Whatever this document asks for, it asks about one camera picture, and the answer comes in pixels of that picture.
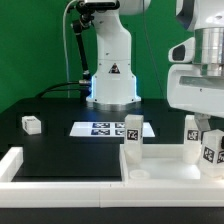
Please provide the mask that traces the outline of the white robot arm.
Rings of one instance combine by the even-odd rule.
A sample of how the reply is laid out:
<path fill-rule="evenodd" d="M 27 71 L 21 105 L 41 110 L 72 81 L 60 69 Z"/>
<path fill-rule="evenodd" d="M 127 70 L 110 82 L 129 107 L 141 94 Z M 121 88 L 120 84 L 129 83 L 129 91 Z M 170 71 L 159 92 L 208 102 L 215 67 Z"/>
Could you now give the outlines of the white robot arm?
<path fill-rule="evenodd" d="M 81 0 L 81 24 L 97 34 L 98 67 L 87 102 L 126 109 L 141 101 L 131 71 L 131 35 L 122 15 L 145 12 L 151 0 Z M 167 100 L 171 107 L 224 118 L 224 0 L 176 0 L 175 17 L 193 36 L 168 52 Z"/>

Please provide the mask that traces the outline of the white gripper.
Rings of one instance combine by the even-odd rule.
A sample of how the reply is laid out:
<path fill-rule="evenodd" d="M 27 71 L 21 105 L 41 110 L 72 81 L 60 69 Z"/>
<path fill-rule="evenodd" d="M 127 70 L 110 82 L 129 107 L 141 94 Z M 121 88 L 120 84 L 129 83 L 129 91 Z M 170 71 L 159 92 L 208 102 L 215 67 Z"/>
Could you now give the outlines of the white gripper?
<path fill-rule="evenodd" d="M 210 116 L 224 118 L 224 77 L 202 76 L 198 66 L 175 64 L 168 72 L 167 100 L 171 107 L 194 114 L 203 139 L 211 130 Z"/>

